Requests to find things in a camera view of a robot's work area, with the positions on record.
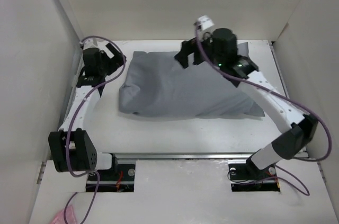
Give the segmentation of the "grey pillowcase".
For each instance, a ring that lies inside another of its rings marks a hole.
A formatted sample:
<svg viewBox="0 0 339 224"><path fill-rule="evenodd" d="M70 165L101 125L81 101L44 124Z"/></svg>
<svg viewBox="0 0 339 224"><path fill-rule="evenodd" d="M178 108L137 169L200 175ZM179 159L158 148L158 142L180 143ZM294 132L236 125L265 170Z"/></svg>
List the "grey pillowcase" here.
<svg viewBox="0 0 339 224"><path fill-rule="evenodd" d="M147 118L264 117L248 95L203 62L184 69L176 52L135 51L119 89L119 111Z"/></svg>

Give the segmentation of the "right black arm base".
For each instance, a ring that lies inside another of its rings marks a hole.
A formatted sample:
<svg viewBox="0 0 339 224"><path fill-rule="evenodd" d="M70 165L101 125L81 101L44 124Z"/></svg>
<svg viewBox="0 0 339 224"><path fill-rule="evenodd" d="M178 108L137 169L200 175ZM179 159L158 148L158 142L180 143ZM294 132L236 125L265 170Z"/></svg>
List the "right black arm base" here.
<svg viewBox="0 0 339 224"><path fill-rule="evenodd" d="M246 159L231 159L227 178L231 181L232 192L280 192L275 163L260 170Z"/></svg>

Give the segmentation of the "pink plastic bag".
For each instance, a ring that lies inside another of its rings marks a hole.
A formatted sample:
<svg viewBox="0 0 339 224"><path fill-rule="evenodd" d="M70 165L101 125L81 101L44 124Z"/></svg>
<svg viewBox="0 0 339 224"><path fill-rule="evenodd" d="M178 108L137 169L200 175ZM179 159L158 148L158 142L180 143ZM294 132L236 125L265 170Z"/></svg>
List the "pink plastic bag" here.
<svg viewBox="0 0 339 224"><path fill-rule="evenodd" d="M66 209L59 211L54 218L49 222L50 224L77 224L74 208L72 205Z"/></svg>

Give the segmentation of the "aluminium front rail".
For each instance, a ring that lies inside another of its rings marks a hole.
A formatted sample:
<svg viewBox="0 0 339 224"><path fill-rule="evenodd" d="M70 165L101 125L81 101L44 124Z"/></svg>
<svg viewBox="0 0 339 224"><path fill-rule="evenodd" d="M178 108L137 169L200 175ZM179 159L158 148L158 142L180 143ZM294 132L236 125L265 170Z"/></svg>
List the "aluminium front rail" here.
<svg viewBox="0 0 339 224"><path fill-rule="evenodd" d="M247 159L252 153L117 153L120 160Z"/></svg>

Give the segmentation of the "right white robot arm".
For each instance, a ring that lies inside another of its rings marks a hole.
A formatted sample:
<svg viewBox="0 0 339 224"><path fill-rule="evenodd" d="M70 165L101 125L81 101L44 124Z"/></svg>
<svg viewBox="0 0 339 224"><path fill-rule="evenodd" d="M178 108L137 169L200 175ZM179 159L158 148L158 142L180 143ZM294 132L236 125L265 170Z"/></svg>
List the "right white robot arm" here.
<svg viewBox="0 0 339 224"><path fill-rule="evenodd" d="M258 178L267 167L290 160L313 138L318 119L294 107L267 81L250 57L240 55L237 37L230 29L219 28L204 40L193 38L181 43L175 59L188 68L188 56L194 55L194 65L211 62L238 90L247 94L272 119L280 135L259 149L246 161L246 174Z"/></svg>

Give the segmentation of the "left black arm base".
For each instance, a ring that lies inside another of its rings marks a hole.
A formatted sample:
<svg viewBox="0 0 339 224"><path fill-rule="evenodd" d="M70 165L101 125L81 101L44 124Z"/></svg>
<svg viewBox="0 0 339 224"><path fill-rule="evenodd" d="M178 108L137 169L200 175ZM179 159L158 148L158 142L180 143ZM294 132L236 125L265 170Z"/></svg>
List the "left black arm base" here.
<svg viewBox="0 0 339 224"><path fill-rule="evenodd" d="M113 158L110 169L98 170L100 181L97 191L100 193L134 192L136 161Z"/></svg>

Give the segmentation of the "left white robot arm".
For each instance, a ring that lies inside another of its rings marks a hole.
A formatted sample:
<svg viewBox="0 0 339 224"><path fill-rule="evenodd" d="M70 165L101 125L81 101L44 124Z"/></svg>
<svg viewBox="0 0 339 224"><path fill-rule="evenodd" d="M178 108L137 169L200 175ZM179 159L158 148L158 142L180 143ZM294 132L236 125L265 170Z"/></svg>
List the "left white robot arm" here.
<svg viewBox="0 0 339 224"><path fill-rule="evenodd" d="M82 44L83 67L76 82L75 97L69 113L57 131L51 132L48 143L56 171L100 173L107 180L117 177L119 168L115 156L98 152L85 126L103 94L106 77L125 66L121 50L108 42L100 48L94 40Z"/></svg>

